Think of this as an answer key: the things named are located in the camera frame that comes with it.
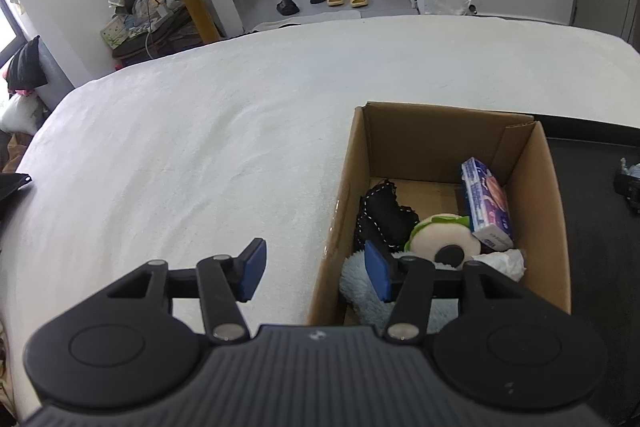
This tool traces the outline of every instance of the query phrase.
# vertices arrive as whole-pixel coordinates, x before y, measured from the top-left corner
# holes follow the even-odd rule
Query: round plush toy
[[[436,214],[415,225],[404,250],[460,269],[480,253],[480,241],[471,234],[468,217]]]

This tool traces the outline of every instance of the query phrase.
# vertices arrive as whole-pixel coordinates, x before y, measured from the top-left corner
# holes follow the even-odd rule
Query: white bed
[[[1,239],[0,319],[20,416],[36,328],[148,259],[193,267],[268,242],[250,326],[303,323],[353,108],[367,100],[640,126],[640,56],[543,23],[402,16],[296,26],[126,68],[72,92],[19,171]],[[194,305],[175,312],[201,328]]]

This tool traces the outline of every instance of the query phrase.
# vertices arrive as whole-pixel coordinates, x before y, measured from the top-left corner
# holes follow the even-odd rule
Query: window
[[[13,57],[26,42],[5,0],[0,0],[0,68]]]

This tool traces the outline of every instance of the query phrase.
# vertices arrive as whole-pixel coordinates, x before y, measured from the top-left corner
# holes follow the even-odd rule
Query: white logo
[[[316,342],[324,341],[326,338],[326,333],[324,333],[324,331],[316,330],[313,333],[309,333],[309,338],[312,341]]]

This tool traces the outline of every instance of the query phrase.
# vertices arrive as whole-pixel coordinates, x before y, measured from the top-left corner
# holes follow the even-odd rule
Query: ribbed gray panel
[[[28,427],[604,426],[586,406],[504,413],[458,396],[413,347],[367,327],[265,326],[220,347],[194,380],[143,410],[90,417],[47,407]]]

